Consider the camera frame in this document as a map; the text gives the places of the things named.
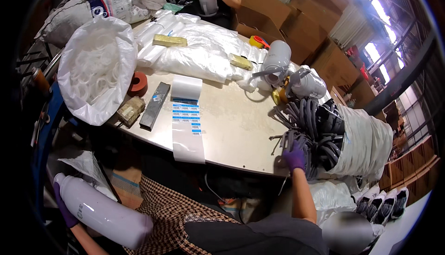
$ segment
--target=gloved hand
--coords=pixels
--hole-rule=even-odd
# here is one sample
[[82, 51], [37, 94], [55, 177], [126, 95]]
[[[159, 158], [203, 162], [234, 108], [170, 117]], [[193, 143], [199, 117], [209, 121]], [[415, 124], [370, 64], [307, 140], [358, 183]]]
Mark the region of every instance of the gloved hand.
[[62, 213], [63, 219], [65, 219], [66, 225], [68, 228], [73, 228], [79, 223], [79, 220], [70, 213], [65, 205], [65, 202], [63, 202], [62, 197], [60, 197], [60, 185], [57, 182], [54, 183], [54, 194], [56, 195], [56, 202], [59, 206], [60, 212]]
[[286, 161], [287, 167], [289, 167], [289, 171], [291, 171], [291, 176], [295, 168], [303, 169], [303, 171], [306, 172], [306, 170], [304, 169], [304, 166], [306, 164], [304, 152], [297, 140], [294, 141], [292, 150], [290, 152], [287, 149], [283, 151], [282, 157]]

